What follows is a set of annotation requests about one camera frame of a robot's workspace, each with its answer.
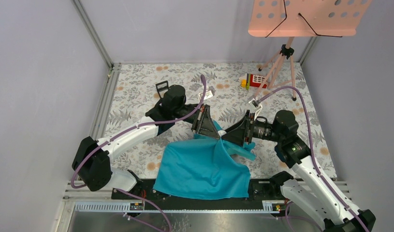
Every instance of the black tripod clamp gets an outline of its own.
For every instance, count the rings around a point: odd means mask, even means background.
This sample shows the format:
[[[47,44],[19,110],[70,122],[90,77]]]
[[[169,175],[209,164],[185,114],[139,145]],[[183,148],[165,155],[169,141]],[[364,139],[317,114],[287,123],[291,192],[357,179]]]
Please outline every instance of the black tripod clamp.
[[[289,57],[293,55],[294,51],[295,50],[293,48],[291,48],[291,47],[290,48],[286,48],[286,44],[283,44],[282,47],[281,47],[280,54],[282,54],[283,56],[286,56],[287,59],[289,59]]]

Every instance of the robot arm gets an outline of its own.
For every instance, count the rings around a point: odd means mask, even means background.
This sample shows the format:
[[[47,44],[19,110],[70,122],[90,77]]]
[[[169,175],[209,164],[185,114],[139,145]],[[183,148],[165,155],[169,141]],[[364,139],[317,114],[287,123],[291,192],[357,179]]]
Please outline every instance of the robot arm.
[[[174,119],[189,115],[183,120],[192,123],[191,129],[195,133],[219,139],[209,116],[210,106],[202,105],[199,110],[191,114],[197,104],[185,105],[185,102],[185,89],[182,86],[169,87],[164,97],[133,125],[97,141],[91,137],[83,139],[72,163],[73,169],[76,170],[83,160],[97,149],[79,170],[80,178],[91,191],[98,191],[104,187],[129,191],[139,179],[133,172],[113,168],[111,164],[135,145],[168,130],[174,125]]]
[[[325,232],[364,231],[350,210],[357,213],[367,228],[372,230],[376,220],[372,212],[362,211],[328,178],[317,160],[313,163],[309,147],[297,135],[299,125],[294,114],[287,110],[278,111],[272,124],[263,119],[255,120],[255,114],[247,111],[244,118],[222,138],[233,143],[250,143],[252,138],[277,142],[275,151],[279,159],[309,185],[315,196],[303,189],[287,172],[271,178],[271,183],[276,185],[274,189],[302,208],[321,228],[326,228]]]
[[[98,141],[91,137],[82,140],[72,164],[73,169],[76,170],[83,159],[96,149],[78,172],[87,187],[91,191],[104,187],[129,191],[139,179],[132,172],[111,167],[111,163],[136,144],[168,130],[174,125],[174,119],[181,118],[191,123],[191,129],[195,133],[219,139],[209,114],[210,106],[201,105],[191,114],[197,105],[185,105],[185,102],[185,89],[182,86],[171,86],[144,117],[127,129]],[[296,133],[298,127],[291,111],[277,112],[270,124],[266,118],[250,114],[248,110],[239,122],[225,130],[226,134],[221,138],[240,146],[245,142],[251,143],[252,138],[277,142],[275,151],[279,159],[309,185],[315,196],[300,187],[287,172],[281,172],[270,179],[273,189],[301,207],[325,232],[361,232],[363,228],[357,219],[372,230],[375,216],[370,210],[360,210],[327,178],[318,162],[313,162],[309,147]]]

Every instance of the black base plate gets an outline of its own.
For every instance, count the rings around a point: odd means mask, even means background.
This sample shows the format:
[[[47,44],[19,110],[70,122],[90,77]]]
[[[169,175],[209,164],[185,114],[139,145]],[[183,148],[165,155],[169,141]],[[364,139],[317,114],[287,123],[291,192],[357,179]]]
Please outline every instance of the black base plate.
[[[197,200],[182,197],[170,196],[162,192],[153,192],[155,179],[142,179],[130,191],[135,195],[141,195],[140,192],[146,191],[146,199],[151,200],[162,210],[262,210],[263,200],[283,201],[283,197],[275,197],[268,192],[269,179],[251,179],[249,182],[247,198],[228,198],[220,200]],[[111,199],[115,200],[131,200],[132,198],[119,192],[112,192]],[[150,205],[145,205],[145,210],[155,210]],[[274,216],[283,216],[284,212],[274,214]]]

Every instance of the black wire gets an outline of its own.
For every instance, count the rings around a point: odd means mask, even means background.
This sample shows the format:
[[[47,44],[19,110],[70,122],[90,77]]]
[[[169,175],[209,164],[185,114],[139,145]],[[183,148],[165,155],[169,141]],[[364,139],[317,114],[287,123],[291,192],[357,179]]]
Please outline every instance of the black wire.
[[[312,28],[312,26],[308,23],[308,21],[305,19],[305,17],[302,16],[301,13],[299,13],[298,15],[301,16],[301,17],[305,20],[306,24],[308,24],[308,26],[313,30],[313,33],[315,33],[315,35],[317,35],[317,36],[338,37],[338,38],[342,38],[342,37],[343,37],[343,36],[335,36],[335,35],[321,35],[321,34],[318,34],[318,33],[316,33],[316,31]]]
[[[275,27],[267,36],[265,36],[265,38],[268,38],[269,35],[271,35],[272,32],[274,32],[283,22],[285,22],[285,20],[288,18],[288,14],[286,13],[286,5],[285,5],[285,0],[284,0],[284,9],[285,9],[285,18],[282,22],[280,22],[278,24],[277,27]]]

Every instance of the black clip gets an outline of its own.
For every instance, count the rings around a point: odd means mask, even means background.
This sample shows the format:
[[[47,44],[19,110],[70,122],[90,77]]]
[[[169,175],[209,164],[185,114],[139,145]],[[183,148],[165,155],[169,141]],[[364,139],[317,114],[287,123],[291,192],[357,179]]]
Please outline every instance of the black clip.
[[[281,47],[280,54],[282,54],[283,56],[286,56],[287,59],[289,59],[289,57],[293,55],[294,51],[295,50],[293,48],[291,48],[291,47],[290,48],[286,48],[286,44],[283,44],[282,47]]]
[[[157,83],[156,89],[157,89],[157,93],[159,94],[159,97],[162,98],[160,92],[168,89],[168,81],[163,81],[163,82]]]

